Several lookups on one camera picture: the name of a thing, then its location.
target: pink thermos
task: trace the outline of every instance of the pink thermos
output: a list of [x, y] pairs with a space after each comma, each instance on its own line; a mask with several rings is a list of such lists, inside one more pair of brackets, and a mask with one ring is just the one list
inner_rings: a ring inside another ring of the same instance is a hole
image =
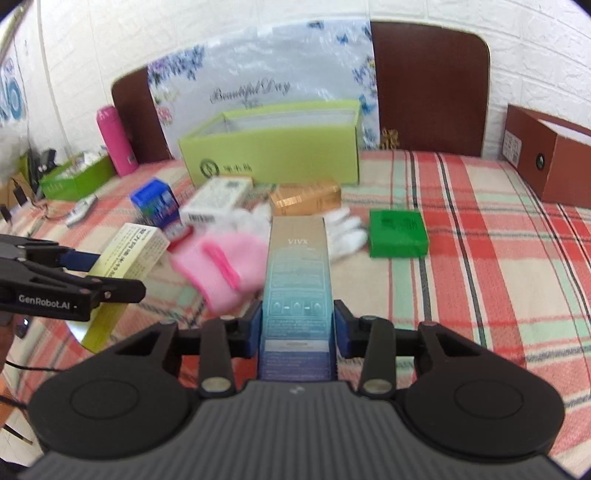
[[96, 113], [96, 123], [119, 176], [124, 177], [135, 172], [138, 161], [127, 140], [117, 109], [113, 105], [99, 109]]

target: brown cardboard box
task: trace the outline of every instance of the brown cardboard box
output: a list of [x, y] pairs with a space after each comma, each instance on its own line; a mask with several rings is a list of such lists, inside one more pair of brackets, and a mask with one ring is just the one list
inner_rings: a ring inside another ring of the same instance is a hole
[[[33, 191], [31, 190], [31, 187], [29, 186], [25, 178], [22, 176], [22, 174], [16, 173], [12, 176], [12, 178], [15, 179], [17, 183], [21, 186], [22, 190], [25, 192], [25, 195], [32, 199]], [[0, 186], [0, 204], [5, 204], [6, 206], [8, 206], [9, 210], [18, 205], [17, 199], [15, 198], [13, 193], [14, 188], [14, 183], [11, 180], [9, 180], [8, 183], [5, 183], [4, 185]]]
[[333, 180], [284, 183], [269, 195], [273, 215], [312, 215], [340, 207], [340, 185]]
[[591, 208], [591, 130], [509, 105], [503, 157], [543, 202]]

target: plaid blanket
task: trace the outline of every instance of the plaid blanket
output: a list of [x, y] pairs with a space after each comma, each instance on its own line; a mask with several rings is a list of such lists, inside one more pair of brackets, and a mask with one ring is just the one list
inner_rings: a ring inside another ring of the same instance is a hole
[[[386, 317], [401, 328], [440, 322], [546, 379], [567, 412], [552, 455], [581, 474], [591, 466], [591, 212], [542, 204], [508, 163], [377, 151], [364, 154], [360, 169], [361, 185], [343, 188], [353, 213], [367, 221], [372, 208], [420, 210], [430, 252], [424, 259], [372, 260], [366, 251], [343, 259], [331, 267], [334, 298], [355, 315]], [[36, 236], [100, 252], [136, 218], [129, 192], [153, 176], [170, 183], [181, 199], [193, 191], [182, 163], [142, 166], [102, 188], [96, 209], [79, 226], [47, 222]], [[26, 232], [38, 215], [28, 212], [15, 230]], [[208, 317], [200, 295], [166, 259], [146, 284], [146, 299], [128, 307], [112, 342], [164, 317], [181, 327]], [[27, 342], [33, 345], [14, 360], [63, 368], [89, 355], [54, 320], [35, 322]], [[197, 362], [184, 362], [183, 382], [195, 381]], [[234, 365], [239, 382], [254, 375], [253, 361]], [[341, 379], [356, 383], [360, 370], [360, 361], [339, 359]], [[47, 375], [13, 375], [9, 384], [26, 401]], [[412, 381], [411, 359], [399, 359], [399, 386]]]

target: label sticker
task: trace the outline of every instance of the label sticker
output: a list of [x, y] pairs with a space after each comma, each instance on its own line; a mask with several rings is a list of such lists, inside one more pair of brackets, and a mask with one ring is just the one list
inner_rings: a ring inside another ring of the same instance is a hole
[[515, 168], [519, 165], [519, 156], [521, 155], [521, 140], [508, 130], [505, 130], [505, 139], [503, 140], [503, 157]]

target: white brick wall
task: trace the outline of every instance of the white brick wall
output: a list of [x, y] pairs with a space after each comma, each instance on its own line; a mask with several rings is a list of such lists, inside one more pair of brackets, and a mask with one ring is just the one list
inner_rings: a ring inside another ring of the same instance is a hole
[[43, 67], [37, 14], [36, 5], [29, 8], [15, 37], [15, 48], [27, 99], [29, 139], [31, 146], [36, 150], [55, 148], [58, 159], [63, 159], [66, 156], [66, 139], [53, 108]]
[[[491, 50], [485, 157], [499, 154], [507, 103], [591, 127], [591, 19], [571, 0], [43, 0], [50, 82], [67, 139], [74, 150], [101, 143], [95, 112], [111, 101], [113, 80], [151, 59], [252, 25], [331, 15], [437, 24], [484, 38]], [[29, 90], [42, 90], [38, 83]]]

